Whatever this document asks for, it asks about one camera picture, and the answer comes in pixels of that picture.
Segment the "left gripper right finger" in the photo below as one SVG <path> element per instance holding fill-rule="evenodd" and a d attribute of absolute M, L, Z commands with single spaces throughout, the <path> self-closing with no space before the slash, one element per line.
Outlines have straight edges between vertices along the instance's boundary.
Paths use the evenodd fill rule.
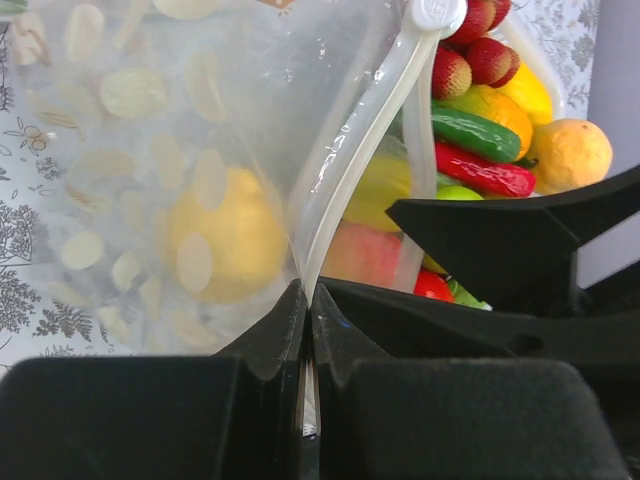
<path fill-rule="evenodd" d="M 524 357 L 396 357 L 319 285 L 310 310 L 324 479 L 626 479 L 630 395 Z"/>

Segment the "pink peach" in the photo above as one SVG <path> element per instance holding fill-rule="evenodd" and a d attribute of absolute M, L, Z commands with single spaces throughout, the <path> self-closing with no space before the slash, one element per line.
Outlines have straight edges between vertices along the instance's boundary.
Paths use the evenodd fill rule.
<path fill-rule="evenodd" d="M 321 275 L 390 288 L 402 247 L 393 233 L 343 222 L 327 251 Z"/>

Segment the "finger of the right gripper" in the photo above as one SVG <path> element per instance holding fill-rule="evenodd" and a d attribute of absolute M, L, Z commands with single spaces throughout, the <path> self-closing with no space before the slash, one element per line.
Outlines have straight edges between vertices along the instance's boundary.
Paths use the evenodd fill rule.
<path fill-rule="evenodd" d="M 603 395 L 639 392 L 639 315 L 547 319 L 324 278 L 343 315 L 405 358 L 524 357 L 566 362 Z"/>
<path fill-rule="evenodd" d="M 476 299 L 528 315 L 615 313 L 639 305 L 633 263 L 587 289 L 580 247 L 639 210 L 639 170 L 562 194 L 517 200 L 404 199 L 387 213 Z"/>

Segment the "light green chayote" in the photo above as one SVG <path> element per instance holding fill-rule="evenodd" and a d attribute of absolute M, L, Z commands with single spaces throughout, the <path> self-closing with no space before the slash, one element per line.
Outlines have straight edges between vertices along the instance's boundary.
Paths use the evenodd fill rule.
<path fill-rule="evenodd" d="M 476 299 L 459 282 L 449 279 L 447 285 L 453 295 L 454 302 L 461 306 L 491 311 L 492 307 L 484 301 Z"/>

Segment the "green apple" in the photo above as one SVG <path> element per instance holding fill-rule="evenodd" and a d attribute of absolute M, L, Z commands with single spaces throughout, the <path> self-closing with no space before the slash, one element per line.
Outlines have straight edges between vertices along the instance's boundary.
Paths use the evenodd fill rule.
<path fill-rule="evenodd" d="M 482 201 L 483 196 L 479 193 L 459 185 L 448 185 L 439 188 L 436 193 L 438 200 L 446 201 Z"/>

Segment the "red yellow apple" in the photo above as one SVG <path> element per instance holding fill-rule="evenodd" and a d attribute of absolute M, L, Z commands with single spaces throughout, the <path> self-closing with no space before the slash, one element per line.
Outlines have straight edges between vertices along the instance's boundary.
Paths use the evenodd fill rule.
<path fill-rule="evenodd" d="M 417 277 L 413 293 L 433 300 L 453 303 L 454 296 L 448 283 L 439 274 L 422 269 Z"/>

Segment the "clear dotted zip bag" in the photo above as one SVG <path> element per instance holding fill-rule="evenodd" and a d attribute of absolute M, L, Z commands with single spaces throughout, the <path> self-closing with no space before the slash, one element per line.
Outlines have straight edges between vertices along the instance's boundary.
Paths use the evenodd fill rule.
<path fill-rule="evenodd" d="M 215 353 L 291 281 L 311 294 L 377 153 L 435 194 L 431 75 L 462 1 L 25 1 L 3 13 L 11 73 L 51 137 L 59 193 L 32 238 L 33 287 L 144 354 Z M 233 304 L 194 297 L 210 249 L 168 217 L 214 211 L 227 170 L 251 171 L 288 238 L 282 273 Z"/>

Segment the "yellow lemon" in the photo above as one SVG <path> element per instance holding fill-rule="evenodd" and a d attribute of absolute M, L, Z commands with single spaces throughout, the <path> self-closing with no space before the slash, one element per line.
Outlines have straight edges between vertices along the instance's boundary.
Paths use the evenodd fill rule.
<path fill-rule="evenodd" d="M 168 217 L 170 258 L 189 234 L 201 235 L 209 246 L 212 271 L 206 287 L 194 297 L 203 302 L 244 301 L 280 276 L 288 253 L 284 227 L 267 203 L 257 177 L 249 170 L 227 170 L 227 191 L 214 211 L 184 193 Z"/>

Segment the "yellow star fruit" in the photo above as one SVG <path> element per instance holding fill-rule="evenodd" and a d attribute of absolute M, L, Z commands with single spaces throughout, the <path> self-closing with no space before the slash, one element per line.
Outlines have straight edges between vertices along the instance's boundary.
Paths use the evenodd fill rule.
<path fill-rule="evenodd" d="M 382 232 L 397 233 L 400 227 L 386 210 L 397 200 L 409 198 L 410 193 L 408 162 L 403 158 L 376 154 L 359 180 L 343 219 Z"/>

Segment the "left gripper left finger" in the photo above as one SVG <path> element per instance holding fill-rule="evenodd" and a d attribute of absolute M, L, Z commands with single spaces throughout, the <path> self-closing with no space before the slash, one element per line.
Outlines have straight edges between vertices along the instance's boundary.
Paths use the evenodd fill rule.
<path fill-rule="evenodd" d="M 307 301 L 215 355 L 34 358 L 1 383 L 5 479 L 294 479 Z"/>

